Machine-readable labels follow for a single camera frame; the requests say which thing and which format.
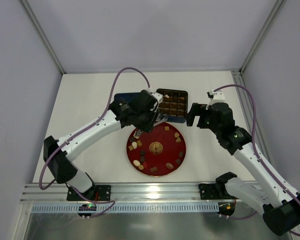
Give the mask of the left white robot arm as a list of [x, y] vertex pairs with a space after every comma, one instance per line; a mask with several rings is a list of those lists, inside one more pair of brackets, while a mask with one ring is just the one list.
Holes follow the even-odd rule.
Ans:
[[124, 127], [134, 126], [140, 132], [151, 132], [163, 98], [162, 94], [147, 90], [142, 90], [130, 101], [118, 98], [78, 131], [59, 139], [47, 137], [43, 143], [44, 168], [50, 170], [55, 182], [67, 184], [72, 195], [80, 200], [96, 201], [98, 187], [73, 161], [91, 145]]

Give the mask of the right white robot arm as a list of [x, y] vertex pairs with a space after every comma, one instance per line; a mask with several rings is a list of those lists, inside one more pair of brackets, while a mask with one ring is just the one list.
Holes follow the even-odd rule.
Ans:
[[223, 175], [225, 192], [255, 209], [278, 236], [300, 225], [300, 192], [274, 169], [247, 130], [235, 124], [229, 105], [224, 102], [212, 105], [193, 103], [186, 115], [187, 126], [193, 125], [195, 117], [199, 117], [196, 126], [212, 131], [220, 146], [234, 156], [261, 187], [257, 190], [245, 185], [229, 172]]

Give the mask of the blue chocolate tin box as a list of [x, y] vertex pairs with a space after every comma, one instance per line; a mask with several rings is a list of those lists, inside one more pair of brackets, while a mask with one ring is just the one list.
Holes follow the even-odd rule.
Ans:
[[[159, 104], [158, 112], [168, 116], [168, 123], [184, 124], [188, 111], [188, 92], [185, 90], [167, 88], [158, 88], [156, 92], [163, 95], [163, 100]], [[169, 95], [170, 98], [165, 98], [164, 95], [166, 94]]]

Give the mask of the brown oval chocolate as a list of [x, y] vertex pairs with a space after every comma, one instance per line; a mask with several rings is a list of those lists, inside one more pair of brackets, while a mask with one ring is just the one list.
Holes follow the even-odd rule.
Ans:
[[174, 168], [174, 166], [171, 163], [166, 163], [166, 167], [168, 169], [173, 169]]

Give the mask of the blue tin lid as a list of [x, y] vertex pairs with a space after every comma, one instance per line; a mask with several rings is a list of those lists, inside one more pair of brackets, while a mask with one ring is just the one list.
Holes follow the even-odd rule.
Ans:
[[138, 92], [116, 93], [114, 95], [114, 100], [124, 100], [125, 102], [129, 103], [134, 97], [138, 96], [138, 94]]

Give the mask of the red round plate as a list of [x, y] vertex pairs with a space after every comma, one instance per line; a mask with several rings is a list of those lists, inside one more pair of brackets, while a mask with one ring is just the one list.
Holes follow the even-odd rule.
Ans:
[[[162, 177], [182, 165], [187, 153], [186, 141], [175, 126], [164, 122], [139, 138], [134, 137], [135, 131], [126, 142], [126, 155], [135, 170], [147, 176]], [[173, 169], [168, 169], [166, 163], [171, 163]]]

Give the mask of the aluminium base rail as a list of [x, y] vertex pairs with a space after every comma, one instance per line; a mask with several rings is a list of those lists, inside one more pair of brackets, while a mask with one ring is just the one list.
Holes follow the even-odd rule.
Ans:
[[[153, 202], [153, 201], [199, 201], [201, 199], [198, 182], [137, 182], [109, 183], [110, 200], [116, 202]], [[35, 183], [26, 184], [20, 202], [61, 203], [66, 201], [68, 188], [53, 184], [41, 190]]]

